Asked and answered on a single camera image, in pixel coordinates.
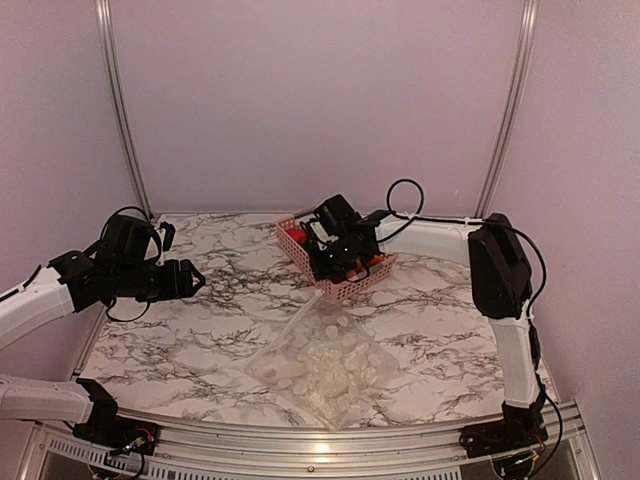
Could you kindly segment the pink plastic basket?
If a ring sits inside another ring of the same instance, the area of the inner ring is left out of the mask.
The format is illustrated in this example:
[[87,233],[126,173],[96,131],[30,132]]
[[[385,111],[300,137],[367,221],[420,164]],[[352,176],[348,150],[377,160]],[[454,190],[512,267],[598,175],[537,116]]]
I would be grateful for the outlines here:
[[293,217],[285,217],[275,222],[276,237],[281,250],[295,264],[295,266],[322,290],[334,302],[341,303],[357,293],[369,288],[391,276],[397,255],[379,255],[379,261],[369,266],[369,272],[364,269],[357,273],[349,273],[346,280],[334,283],[331,280],[316,280],[311,269],[309,255],[289,233],[290,229],[297,229],[299,224]]

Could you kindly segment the clear zip top bag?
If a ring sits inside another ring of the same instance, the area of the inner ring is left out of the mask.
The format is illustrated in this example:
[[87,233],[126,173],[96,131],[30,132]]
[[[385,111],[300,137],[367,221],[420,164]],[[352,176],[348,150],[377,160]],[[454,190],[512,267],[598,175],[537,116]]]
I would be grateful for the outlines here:
[[360,422],[401,376],[396,357],[319,290],[244,372],[333,430]]

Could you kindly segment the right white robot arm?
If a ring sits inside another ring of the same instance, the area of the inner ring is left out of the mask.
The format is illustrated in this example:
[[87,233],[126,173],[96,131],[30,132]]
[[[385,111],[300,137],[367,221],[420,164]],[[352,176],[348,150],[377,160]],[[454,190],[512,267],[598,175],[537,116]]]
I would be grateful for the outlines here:
[[533,433],[547,401],[538,374],[541,353],[533,325],[533,304],[542,290],[532,286],[532,267],[522,246],[530,239],[505,215],[429,218],[384,209],[363,217],[323,206],[300,228],[316,281],[365,283],[396,253],[466,264],[473,303],[489,320],[503,369],[503,419],[496,425],[495,438],[502,446],[515,448]]

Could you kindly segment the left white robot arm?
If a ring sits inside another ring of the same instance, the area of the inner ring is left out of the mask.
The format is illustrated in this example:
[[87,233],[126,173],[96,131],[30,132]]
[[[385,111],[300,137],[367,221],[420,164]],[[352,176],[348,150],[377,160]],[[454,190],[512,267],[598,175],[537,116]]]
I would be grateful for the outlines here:
[[[23,283],[1,296],[1,345],[96,304],[112,309],[121,298],[145,307],[193,297],[206,283],[188,259],[167,259],[175,228],[154,225],[139,207],[123,207],[105,222],[99,238],[37,267]],[[106,445],[125,438],[118,406],[93,380],[54,382],[1,377],[4,420],[54,420],[86,424]]]

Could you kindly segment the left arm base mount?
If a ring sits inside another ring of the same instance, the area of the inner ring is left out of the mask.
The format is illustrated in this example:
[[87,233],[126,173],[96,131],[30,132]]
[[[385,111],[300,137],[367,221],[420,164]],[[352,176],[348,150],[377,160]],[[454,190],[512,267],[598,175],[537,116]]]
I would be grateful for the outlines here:
[[73,435],[76,438],[125,452],[125,446],[138,438],[144,439],[137,448],[145,456],[151,456],[156,448],[159,425],[152,422],[116,416],[112,420],[97,423],[76,424]]

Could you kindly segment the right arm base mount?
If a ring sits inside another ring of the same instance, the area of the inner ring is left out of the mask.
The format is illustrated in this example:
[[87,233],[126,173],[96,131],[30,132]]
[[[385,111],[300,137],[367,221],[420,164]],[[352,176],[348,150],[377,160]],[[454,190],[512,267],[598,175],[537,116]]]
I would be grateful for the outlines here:
[[477,458],[541,445],[548,438],[542,420],[537,420],[532,427],[497,420],[463,427],[459,443],[469,458]]

